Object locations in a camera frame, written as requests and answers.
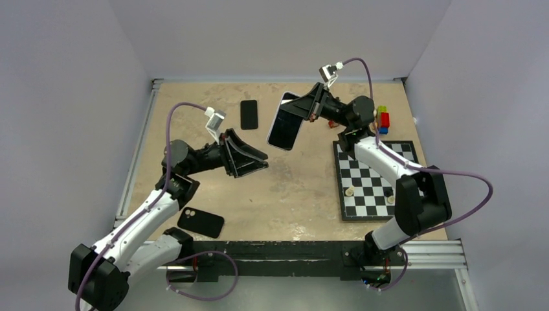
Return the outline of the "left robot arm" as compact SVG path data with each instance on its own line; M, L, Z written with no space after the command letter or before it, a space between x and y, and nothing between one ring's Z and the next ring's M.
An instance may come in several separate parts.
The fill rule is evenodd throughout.
M184 265L197 256L193 238L178 227L144 245L161 224L189 210L200 186L192 174L224 168L228 176L240 178L267 168L267 159L232 128L200 149L179 139L167 142L162 176L142 205L104 238L92 246L80 244L71 253L68 289L76 294L75 309L114 310L148 271L172 262Z

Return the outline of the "phone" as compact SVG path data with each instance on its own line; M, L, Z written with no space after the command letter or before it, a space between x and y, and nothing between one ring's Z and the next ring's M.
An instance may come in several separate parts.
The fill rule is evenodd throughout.
M298 115L281 109L286 102L295 100L298 95L285 92L282 95L273 123L267 135L267 144L275 148L290 151L293 149L303 119Z

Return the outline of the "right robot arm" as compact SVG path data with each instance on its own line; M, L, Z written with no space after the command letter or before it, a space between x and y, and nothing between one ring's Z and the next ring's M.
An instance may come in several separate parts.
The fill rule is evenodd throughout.
M364 95L345 104L321 83L302 96L284 96L279 111L303 121L322 117L344 126L338 143L353 159L385 178L394 190L395 214L386 224L364 238L363 254L368 262L380 263L389 249L443 223L452 216L441 170L425 168L390 150L371 131L375 121L374 101Z

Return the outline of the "black smartphone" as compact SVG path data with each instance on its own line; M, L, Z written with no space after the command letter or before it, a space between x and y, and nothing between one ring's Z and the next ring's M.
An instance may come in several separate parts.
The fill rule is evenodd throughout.
M240 102L240 125L242 130L258 129L257 100L243 100Z

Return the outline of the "black phone case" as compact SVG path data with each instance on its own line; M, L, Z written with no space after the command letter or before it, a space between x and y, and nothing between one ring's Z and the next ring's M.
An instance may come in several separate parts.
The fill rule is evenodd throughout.
M218 238L224 225L224 217L192 207L185 207L177 221L180 229L209 238Z

